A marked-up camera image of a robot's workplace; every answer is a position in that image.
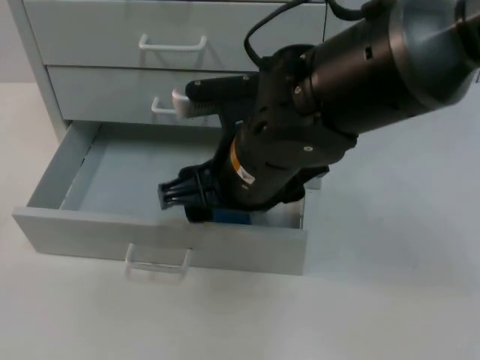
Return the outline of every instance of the blue object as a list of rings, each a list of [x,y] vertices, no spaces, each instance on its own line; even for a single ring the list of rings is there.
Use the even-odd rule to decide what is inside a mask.
[[[252,219],[248,212],[216,209],[213,211],[213,221],[221,224],[251,225]]]

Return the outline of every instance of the open drawer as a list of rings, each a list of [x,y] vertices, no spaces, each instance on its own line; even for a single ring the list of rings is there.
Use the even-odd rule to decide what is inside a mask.
[[[214,153],[220,130],[74,121],[28,205],[13,216],[45,254],[300,275],[318,190],[255,214],[252,226],[190,224],[157,186]]]

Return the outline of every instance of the white drawer cabinet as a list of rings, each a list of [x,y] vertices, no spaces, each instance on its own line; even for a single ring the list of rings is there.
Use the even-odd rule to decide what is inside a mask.
[[[186,1],[25,0],[47,65],[256,71],[243,49],[248,30],[280,4]],[[326,6],[306,4],[252,37],[267,56],[319,44]]]
[[[95,67],[48,67],[48,72],[64,119],[206,127],[219,127],[218,116],[178,120],[172,89],[229,75]]]
[[[182,167],[209,159],[220,136],[217,116],[178,122],[171,91],[256,71],[243,40],[280,3],[8,2],[63,138],[28,205],[14,212],[38,252],[112,260],[130,254],[130,262],[161,269],[188,258],[192,266],[303,272],[318,181],[304,201],[255,214],[253,226],[189,224],[182,208],[161,211],[157,195],[158,184]],[[335,24],[324,4],[304,4],[258,31],[252,45],[267,56],[289,44],[319,44]],[[155,98],[163,114],[152,113]]]

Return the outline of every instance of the black cable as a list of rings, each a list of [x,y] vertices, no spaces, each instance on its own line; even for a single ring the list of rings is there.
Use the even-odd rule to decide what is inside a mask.
[[[250,31],[247,33],[247,36],[245,37],[245,40],[244,40],[243,44],[244,44],[244,48],[245,48],[245,51],[247,52],[248,57],[258,68],[261,68],[261,66],[262,66],[262,58],[260,58],[260,56],[252,48],[252,46],[250,44],[250,37],[258,29],[263,27],[265,24],[269,23],[271,20],[273,20],[278,15],[284,13],[285,11],[293,9],[294,7],[305,4],[309,1],[310,0],[292,0],[290,2],[287,2],[286,4],[280,6],[273,13],[270,13],[267,17],[260,20],[257,24],[255,24],[253,26],[253,28],[250,29]],[[330,8],[331,8],[331,11],[333,12],[333,14],[337,18],[339,18],[340,20],[358,21],[358,20],[362,20],[364,18],[364,14],[363,14],[362,10],[347,9],[347,8],[337,4],[336,0],[325,0],[325,2],[328,5],[330,5]]]

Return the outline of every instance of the white floor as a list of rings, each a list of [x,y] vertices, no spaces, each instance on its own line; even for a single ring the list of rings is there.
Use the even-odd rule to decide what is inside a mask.
[[[57,143],[36,85],[0,85],[0,358],[479,360],[479,95],[333,167],[306,276],[175,285],[33,251],[10,213]]]

